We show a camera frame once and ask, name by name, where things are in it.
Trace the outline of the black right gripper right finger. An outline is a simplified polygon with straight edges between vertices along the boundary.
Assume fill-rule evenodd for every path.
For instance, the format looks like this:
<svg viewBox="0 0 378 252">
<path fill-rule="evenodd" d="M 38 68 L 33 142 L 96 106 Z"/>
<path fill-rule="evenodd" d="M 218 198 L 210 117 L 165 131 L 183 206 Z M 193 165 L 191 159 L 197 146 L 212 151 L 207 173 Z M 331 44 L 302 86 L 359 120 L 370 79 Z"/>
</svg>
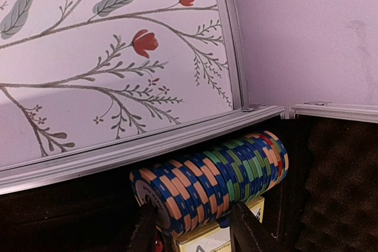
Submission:
<svg viewBox="0 0 378 252">
<path fill-rule="evenodd" d="M 271 236 L 246 204 L 237 202 L 230 212 L 231 251 L 279 252 L 284 247 Z"/>
</svg>

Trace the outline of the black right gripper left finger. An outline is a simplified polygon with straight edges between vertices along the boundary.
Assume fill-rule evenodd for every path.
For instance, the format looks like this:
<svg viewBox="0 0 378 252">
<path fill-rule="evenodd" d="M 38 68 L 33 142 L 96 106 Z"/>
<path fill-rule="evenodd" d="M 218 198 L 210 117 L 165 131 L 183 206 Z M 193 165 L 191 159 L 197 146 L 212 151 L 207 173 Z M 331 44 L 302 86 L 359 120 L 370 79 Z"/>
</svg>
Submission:
<svg viewBox="0 0 378 252">
<path fill-rule="evenodd" d="M 149 202 L 140 207 L 138 222 L 132 233 L 128 251 L 154 252 L 156 240 L 155 208 Z"/>
</svg>

